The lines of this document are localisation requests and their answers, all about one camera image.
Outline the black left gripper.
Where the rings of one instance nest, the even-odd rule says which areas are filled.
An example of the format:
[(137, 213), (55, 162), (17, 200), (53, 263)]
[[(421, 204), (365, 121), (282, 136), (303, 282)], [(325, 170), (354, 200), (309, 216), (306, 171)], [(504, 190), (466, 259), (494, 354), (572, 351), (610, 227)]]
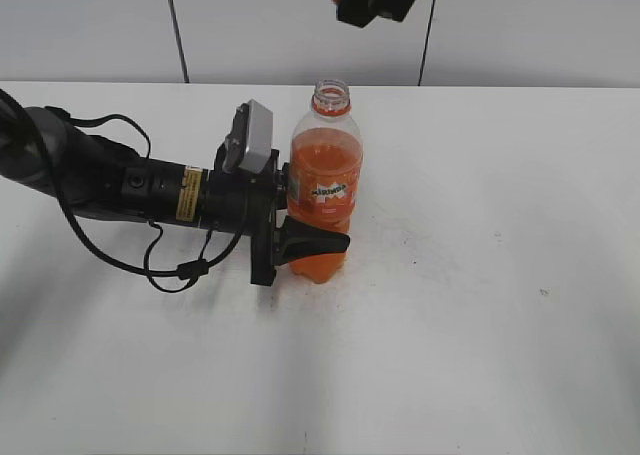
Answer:
[(282, 165), (280, 172), (277, 149), (271, 151), (258, 174), (239, 168), (225, 172), (226, 155), (227, 150), (221, 145), (205, 184), (200, 227), (231, 233), (233, 237), (219, 255), (207, 262), (209, 268), (226, 259), (243, 236), (250, 238), (250, 283), (258, 286), (273, 284), (275, 265), (347, 251), (350, 237), (344, 233), (316, 228), (290, 216), (276, 228), (282, 187), (289, 200), (299, 200), (299, 179), (291, 172), (288, 162)]

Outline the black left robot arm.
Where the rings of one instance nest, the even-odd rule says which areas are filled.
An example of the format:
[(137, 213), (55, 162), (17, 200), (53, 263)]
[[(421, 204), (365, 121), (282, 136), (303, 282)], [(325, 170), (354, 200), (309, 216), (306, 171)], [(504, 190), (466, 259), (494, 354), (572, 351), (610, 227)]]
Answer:
[(1, 97), (1, 174), (56, 199), (80, 242), (87, 218), (176, 225), (250, 240), (250, 281), (269, 286), (279, 266), (347, 250), (347, 235), (277, 219), (287, 207), (289, 168), (272, 146), (273, 115), (241, 104), (213, 167), (154, 159), (99, 136), (100, 119), (79, 119), (52, 106), (24, 107)]

